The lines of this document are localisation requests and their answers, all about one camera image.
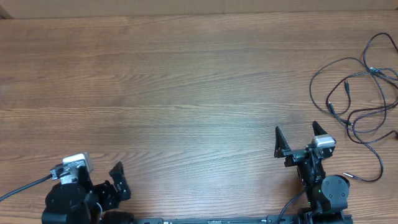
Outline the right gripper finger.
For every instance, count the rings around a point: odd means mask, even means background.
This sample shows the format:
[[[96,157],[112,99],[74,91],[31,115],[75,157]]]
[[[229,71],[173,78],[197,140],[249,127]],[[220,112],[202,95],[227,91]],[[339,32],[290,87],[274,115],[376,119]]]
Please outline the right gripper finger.
[[[317,121],[314,121],[312,123],[312,128],[315,136],[321,136],[328,134],[320,125]]]
[[[277,126],[275,128],[275,149],[274,149],[274,157],[282,158],[287,155],[288,152],[291,151],[290,146],[288,145],[282,131]]]

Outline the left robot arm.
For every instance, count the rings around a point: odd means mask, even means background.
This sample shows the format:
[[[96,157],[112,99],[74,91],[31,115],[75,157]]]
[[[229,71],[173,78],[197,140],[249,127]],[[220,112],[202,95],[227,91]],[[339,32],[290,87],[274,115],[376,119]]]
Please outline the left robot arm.
[[[106,180],[95,185],[90,179],[89,165],[81,159],[58,165],[51,174],[60,182],[45,198],[46,208],[42,223],[135,223],[134,215],[117,212],[120,202],[131,198],[131,190],[124,175],[122,162],[118,162]]]

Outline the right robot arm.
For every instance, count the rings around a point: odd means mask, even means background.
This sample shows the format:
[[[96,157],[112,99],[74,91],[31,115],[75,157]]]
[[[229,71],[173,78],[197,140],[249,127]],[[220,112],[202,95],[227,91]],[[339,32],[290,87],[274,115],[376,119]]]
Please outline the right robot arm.
[[[296,167],[303,189],[283,207],[277,223],[353,223],[348,208],[350,182],[342,175],[327,176],[322,161],[330,158],[336,140],[316,121],[312,123],[314,137],[303,149],[292,150],[279,127],[275,128],[275,158],[284,158],[286,167]],[[296,215],[286,215],[288,207],[305,195],[308,207]]]

